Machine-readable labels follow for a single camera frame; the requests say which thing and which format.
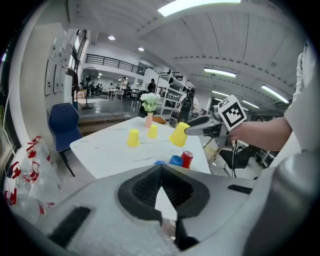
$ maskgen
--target white table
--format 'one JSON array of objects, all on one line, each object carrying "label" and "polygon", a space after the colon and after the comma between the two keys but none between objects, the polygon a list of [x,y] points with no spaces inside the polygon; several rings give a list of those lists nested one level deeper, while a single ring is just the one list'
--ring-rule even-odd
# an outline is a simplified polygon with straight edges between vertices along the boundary
[{"label": "white table", "polygon": [[[78,139],[70,144],[70,148],[96,179],[153,165],[158,160],[168,163],[171,156],[180,156],[185,150],[193,154],[191,170],[210,174],[198,136],[188,136],[185,146],[178,147],[169,141],[173,128],[152,122],[158,130],[157,138],[152,139],[147,137],[149,129],[145,128],[145,121],[141,117],[129,119]],[[139,130],[140,145],[137,147],[127,145],[131,129]],[[174,220],[177,217],[163,189],[158,193],[155,208],[161,210],[165,218]]]}]

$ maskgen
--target vase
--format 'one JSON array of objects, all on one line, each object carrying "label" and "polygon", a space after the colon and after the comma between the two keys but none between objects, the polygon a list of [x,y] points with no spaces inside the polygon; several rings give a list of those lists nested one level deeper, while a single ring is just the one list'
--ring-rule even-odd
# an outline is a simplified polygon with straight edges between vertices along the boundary
[{"label": "vase", "polygon": [[150,128],[150,127],[151,127],[153,115],[154,115],[154,113],[148,113],[148,115],[146,116],[146,119],[145,119],[145,128]]}]

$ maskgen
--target yellow plastic cup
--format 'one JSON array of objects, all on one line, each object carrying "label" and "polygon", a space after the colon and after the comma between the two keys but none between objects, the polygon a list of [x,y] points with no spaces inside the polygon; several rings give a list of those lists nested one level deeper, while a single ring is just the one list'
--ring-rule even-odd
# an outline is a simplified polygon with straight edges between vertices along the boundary
[{"label": "yellow plastic cup", "polygon": [[139,142],[139,131],[137,129],[131,129],[129,138],[126,142],[130,147],[136,147],[140,144]]},{"label": "yellow plastic cup", "polygon": [[158,132],[158,127],[155,124],[152,124],[147,136],[149,138],[155,139],[157,137],[157,132]]},{"label": "yellow plastic cup", "polygon": [[185,122],[178,123],[177,127],[169,137],[169,140],[178,147],[184,147],[188,138],[188,135],[185,133],[185,129],[189,127],[190,125]]}]

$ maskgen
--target recessed light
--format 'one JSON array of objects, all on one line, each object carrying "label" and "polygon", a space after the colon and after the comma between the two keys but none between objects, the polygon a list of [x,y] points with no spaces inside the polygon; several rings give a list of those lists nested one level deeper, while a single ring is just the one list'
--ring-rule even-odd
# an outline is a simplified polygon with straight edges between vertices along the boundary
[{"label": "recessed light", "polygon": [[222,95],[222,96],[226,96],[226,97],[229,97],[228,94],[225,94],[225,93],[222,93],[222,92],[218,92],[218,91],[212,91],[214,94],[219,94],[219,95]]},{"label": "recessed light", "polygon": [[256,108],[256,109],[260,109],[260,107],[254,105],[254,104],[252,104],[252,103],[250,103],[250,102],[248,102],[248,101],[243,100],[242,102],[245,103],[245,104],[248,104],[248,105],[250,105],[250,106],[252,106],[252,107],[254,107],[254,108]]},{"label": "recessed light", "polygon": [[164,17],[167,17],[171,14],[180,12],[182,10],[202,6],[207,4],[239,4],[241,0],[176,0],[171,3],[168,3],[164,7],[158,9],[158,12],[161,13]]},{"label": "recessed light", "polygon": [[224,75],[224,76],[228,76],[228,77],[232,77],[232,78],[235,78],[237,76],[237,74],[233,73],[233,72],[223,71],[223,70],[218,70],[218,69],[213,69],[213,68],[208,68],[208,67],[205,67],[204,71],[207,73]]},{"label": "recessed light", "polygon": [[274,90],[271,90],[269,87],[262,85],[261,86],[262,89],[266,90],[268,93],[271,93],[272,95],[276,96],[278,99],[280,99],[281,101],[283,101],[284,103],[289,103],[289,101],[287,99],[285,99],[284,97],[282,97],[280,94],[278,94],[277,92],[275,92]]}]

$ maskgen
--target blue chair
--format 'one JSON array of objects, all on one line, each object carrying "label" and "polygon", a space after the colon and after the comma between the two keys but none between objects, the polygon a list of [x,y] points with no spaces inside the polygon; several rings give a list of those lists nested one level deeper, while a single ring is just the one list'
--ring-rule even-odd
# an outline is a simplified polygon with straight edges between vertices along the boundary
[{"label": "blue chair", "polygon": [[79,114],[71,103],[54,105],[48,119],[49,128],[54,135],[55,150],[60,153],[62,160],[72,172],[65,156],[65,151],[70,149],[70,144],[83,137],[78,129]]}]

